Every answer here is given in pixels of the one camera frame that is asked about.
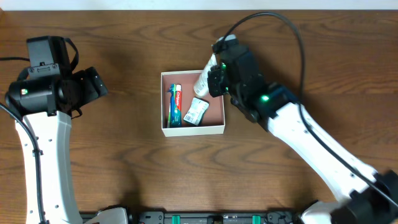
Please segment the green and white small packet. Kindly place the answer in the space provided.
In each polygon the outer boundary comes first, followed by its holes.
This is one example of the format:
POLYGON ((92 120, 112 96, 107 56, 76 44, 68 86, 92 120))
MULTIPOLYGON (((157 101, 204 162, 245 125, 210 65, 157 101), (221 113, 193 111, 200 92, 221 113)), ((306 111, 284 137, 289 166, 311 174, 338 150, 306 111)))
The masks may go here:
POLYGON ((199 126, 207 109, 209 108, 209 105, 210 104, 207 101, 199 98, 193 98, 191 106, 183 117, 183 120, 186 123, 199 126))

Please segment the red green toothpaste tube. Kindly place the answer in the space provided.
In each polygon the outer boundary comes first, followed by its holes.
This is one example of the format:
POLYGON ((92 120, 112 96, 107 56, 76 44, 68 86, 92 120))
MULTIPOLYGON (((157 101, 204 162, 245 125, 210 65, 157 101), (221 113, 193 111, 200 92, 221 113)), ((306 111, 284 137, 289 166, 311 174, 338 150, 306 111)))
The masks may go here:
POLYGON ((180 128, 182 126, 182 86, 176 84, 175 91, 175 109, 174 109, 174 128, 180 128))

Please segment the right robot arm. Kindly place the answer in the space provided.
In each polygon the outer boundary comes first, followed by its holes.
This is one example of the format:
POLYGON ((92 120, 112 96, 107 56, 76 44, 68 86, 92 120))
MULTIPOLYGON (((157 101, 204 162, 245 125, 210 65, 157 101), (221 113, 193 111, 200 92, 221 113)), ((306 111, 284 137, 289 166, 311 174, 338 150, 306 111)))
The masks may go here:
POLYGON ((348 152, 278 83, 266 83, 247 47, 214 47, 208 73, 212 97, 230 95, 252 123, 290 146, 326 183, 334 203, 315 202, 302 223, 392 223, 397 219, 397 174, 379 174, 348 152))

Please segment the blue toothbrush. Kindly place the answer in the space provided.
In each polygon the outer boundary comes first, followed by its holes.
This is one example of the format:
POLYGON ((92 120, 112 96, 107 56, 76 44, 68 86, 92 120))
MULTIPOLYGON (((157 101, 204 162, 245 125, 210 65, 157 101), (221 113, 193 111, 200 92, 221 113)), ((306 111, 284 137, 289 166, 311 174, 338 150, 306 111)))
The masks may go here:
POLYGON ((167 120, 167 127, 168 128, 173 128, 174 125, 174 109, 175 109, 175 91, 176 91, 176 84, 171 84, 170 88, 168 90, 168 93, 170 93, 170 103, 169 103, 169 117, 167 120))

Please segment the white cream tube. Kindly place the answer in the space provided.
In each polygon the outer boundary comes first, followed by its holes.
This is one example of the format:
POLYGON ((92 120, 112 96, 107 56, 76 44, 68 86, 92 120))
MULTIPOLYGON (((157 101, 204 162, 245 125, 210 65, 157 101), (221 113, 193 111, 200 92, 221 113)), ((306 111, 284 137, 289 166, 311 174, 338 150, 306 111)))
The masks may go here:
POLYGON ((193 91, 198 98, 203 98, 208 94, 208 72, 210 71, 211 67, 217 65, 216 56, 212 54, 209 61, 205 65, 204 69, 202 70, 198 80, 193 86, 193 91))

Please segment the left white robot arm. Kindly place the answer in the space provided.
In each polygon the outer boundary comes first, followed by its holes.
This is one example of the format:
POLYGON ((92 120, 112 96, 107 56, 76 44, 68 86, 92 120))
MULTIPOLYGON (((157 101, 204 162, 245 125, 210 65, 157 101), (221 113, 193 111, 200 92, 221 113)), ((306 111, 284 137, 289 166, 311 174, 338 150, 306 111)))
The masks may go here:
POLYGON ((24 155, 27 223, 128 223, 124 207, 108 207, 92 218, 79 212, 71 173, 72 113, 108 92, 95 68, 72 73, 39 68, 18 79, 6 94, 24 155))

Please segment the white box with pink interior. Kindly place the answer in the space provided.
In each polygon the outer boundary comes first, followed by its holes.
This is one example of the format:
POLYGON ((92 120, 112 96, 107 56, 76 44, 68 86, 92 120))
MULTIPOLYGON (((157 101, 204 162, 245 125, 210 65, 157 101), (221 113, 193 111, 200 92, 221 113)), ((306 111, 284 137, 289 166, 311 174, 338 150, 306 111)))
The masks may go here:
POLYGON ((210 105, 205 111, 202 122, 198 126, 193 126, 186 122, 182 123, 181 128, 168 128, 167 120, 170 108, 170 93, 168 92, 172 84, 182 86, 182 116, 185 116, 191 107, 195 96, 193 86, 201 74, 200 70, 188 70, 177 72, 162 72, 160 75, 161 92, 161 130, 166 137, 195 136, 209 134, 223 134, 225 128, 224 99, 222 96, 213 98, 206 95, 204 100, 210 105))

